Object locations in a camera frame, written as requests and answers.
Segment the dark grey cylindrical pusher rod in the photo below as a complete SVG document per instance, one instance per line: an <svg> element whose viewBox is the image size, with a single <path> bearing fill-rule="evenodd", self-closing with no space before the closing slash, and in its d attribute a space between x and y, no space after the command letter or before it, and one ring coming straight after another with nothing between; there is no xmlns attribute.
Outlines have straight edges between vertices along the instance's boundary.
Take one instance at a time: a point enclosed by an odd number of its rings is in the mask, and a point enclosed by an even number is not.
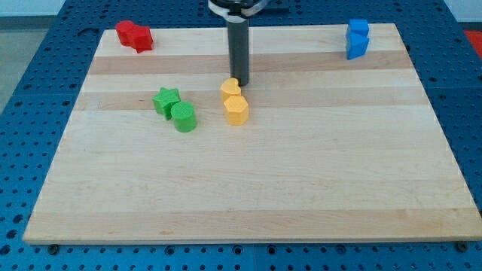
<svg viewBox="0 0 482 271"><path fill-rule="evenodd" d="M249 83L249 20L231 16L227 20L230 76L240 86Z"/></svg>

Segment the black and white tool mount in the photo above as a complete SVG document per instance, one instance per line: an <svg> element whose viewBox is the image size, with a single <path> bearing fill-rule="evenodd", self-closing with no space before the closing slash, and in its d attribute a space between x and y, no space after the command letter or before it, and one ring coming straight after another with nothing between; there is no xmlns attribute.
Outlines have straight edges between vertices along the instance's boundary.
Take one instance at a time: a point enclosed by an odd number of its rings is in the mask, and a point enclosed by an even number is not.
<svg viewBox="0 0 482 271"><path fill-rule="evenodd" d="M270 0L208 0L208 8L221 17L252 17L269 3Z"/></svg>

